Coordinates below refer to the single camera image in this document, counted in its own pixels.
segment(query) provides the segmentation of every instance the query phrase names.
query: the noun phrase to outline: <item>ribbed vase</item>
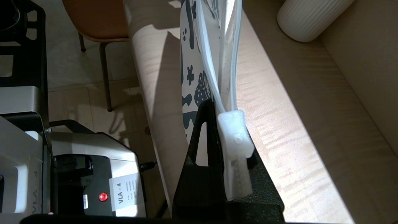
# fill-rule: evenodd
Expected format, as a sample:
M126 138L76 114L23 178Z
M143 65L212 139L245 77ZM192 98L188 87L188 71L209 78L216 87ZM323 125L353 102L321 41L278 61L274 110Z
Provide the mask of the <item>ribbed vase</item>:
M279 27L289 37L310 42L354 0L286 0L278 12Z

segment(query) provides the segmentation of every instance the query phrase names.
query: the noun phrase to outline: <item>chair seat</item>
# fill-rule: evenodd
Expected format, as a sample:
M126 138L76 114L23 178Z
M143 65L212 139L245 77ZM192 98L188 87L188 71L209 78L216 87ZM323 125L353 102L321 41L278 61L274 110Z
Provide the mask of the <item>chair seat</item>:
M63 3L76 29L86 37L98 42L128 38L123 0L63 0Z

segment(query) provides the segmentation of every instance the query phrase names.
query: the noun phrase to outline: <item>power cord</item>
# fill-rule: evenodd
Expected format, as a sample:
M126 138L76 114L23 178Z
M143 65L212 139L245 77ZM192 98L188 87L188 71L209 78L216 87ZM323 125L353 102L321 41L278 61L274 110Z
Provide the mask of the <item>power cord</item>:
M152 169L153 167L155 167L155 165L157 164L158 162L147 162L147 163L143 163L143 164L140 164L140 172L142 173L142 172L144 172L144 171L147 171L147 170L149 170L149 169Z

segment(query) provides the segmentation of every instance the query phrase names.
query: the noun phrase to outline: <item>ziplock bag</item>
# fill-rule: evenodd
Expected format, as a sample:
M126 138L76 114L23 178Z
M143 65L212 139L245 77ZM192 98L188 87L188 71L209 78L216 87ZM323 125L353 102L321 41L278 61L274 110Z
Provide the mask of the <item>ziplock bag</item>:
M242 0L183 0L180 14L183 123L188 143L202 102L213 100L228 200L252 193L247 158L254 144L236 105L236 67ZM207 166L206 123L195 163Z

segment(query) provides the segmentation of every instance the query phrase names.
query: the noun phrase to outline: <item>red indicator light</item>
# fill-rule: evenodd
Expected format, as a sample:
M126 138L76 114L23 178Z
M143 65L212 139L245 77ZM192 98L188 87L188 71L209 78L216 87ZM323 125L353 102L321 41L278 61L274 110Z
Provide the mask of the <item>red indicator light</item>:
M107 193L101 193L98 196L98 199L102 202L105 202L106 200L108 200L108 194Z

